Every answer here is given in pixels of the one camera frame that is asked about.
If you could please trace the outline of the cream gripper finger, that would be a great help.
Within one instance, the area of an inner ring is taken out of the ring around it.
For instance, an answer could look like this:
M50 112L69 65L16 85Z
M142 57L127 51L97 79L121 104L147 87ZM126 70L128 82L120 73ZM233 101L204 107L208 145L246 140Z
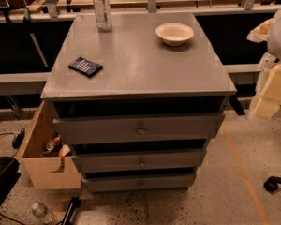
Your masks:
M266 41L268 39L270 25L272 23L271 19L262 22L256 28L251 30L247 35L247 39L252 42L261 43L262 41Z
M271 68L259 93L253 114L260 118L272 118L281 107L281 64Z

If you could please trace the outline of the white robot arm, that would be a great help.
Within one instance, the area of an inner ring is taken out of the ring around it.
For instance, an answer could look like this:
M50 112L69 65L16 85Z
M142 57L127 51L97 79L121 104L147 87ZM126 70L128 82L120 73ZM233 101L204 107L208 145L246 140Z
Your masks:
M249 112L251 116L272 118L281 107L281 8L271 19L251 30L247 39L267 42L267 52L259 61L261 72Z

